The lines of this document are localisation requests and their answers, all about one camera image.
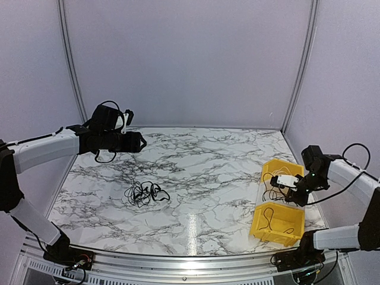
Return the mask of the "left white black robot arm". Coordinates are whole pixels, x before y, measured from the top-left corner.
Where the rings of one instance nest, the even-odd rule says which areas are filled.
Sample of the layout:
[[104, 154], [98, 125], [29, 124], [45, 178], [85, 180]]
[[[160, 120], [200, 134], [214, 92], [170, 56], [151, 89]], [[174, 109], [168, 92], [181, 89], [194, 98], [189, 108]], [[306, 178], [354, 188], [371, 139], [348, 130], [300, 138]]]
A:
[[126, 130], [133, 117], [133, 111], [121, 111], [116, 102], [107, 100], [98, 104], [91, 118], [82, 124], [39, 137], [1, 142], [1, 211], [43, 241], [46, 256], [54, 261], [73, 262], [75, 251], [70, 239], [26, 199], [18, 175], [63, 157], [87, 153], [99, 156], [102, 150], [113, 155], [139, 153], [147, 142], [140, 132]]

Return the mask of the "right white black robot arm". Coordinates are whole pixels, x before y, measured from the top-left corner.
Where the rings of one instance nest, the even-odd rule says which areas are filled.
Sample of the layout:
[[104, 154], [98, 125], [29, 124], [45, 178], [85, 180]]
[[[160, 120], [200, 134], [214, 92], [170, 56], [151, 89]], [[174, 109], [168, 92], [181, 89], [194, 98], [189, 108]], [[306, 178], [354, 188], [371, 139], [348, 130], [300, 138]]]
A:
[[366, 212], [362, 221], [352, 226], [305, 232], [294, 253], [294, 261], [306, 266], [325, 249], [378, 251], [379, 179], [370, 175], [365, 167], [348, 161], [343, 154], [324, 154], [317, 145], [306, 147], [302, 151], [302, 159], [308, 174], [297, 177], [298, 180], [286, 194], [286, 201], [302, 207], [310, 205], [309, 195], [328, 190], [333, 182], [342, 186], [342, 190], [330, 195], [330, 198], [349, 191], [362, 200]]

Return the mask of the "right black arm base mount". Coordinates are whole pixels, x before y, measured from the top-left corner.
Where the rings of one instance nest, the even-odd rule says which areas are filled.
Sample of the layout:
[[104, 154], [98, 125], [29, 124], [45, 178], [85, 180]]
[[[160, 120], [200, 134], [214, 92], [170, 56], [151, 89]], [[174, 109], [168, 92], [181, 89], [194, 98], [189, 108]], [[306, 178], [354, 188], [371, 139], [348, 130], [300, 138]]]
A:
[[291, 251], [278, 252], [271, 257], [270, 263], [278, 272], [297, 270], [303, 267], [322, 264], [325, 261], [323, 250], [307, 251], [297, 248]]

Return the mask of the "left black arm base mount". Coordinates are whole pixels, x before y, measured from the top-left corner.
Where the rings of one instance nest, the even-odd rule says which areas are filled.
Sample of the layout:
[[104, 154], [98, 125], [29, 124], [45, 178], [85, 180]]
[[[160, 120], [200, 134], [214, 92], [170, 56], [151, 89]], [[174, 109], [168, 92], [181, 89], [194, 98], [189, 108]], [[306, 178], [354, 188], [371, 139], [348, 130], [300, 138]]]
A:
[[51, 252], [45, 252], [43, 258], [67, 267], [72, 267], [80, 261], [84, 261], [85, 263], [80, 265], [80, 268], [91, 270], [93, 266], [94, 252], [70, 247], [68, 252], [61, 256], [54, 255]]

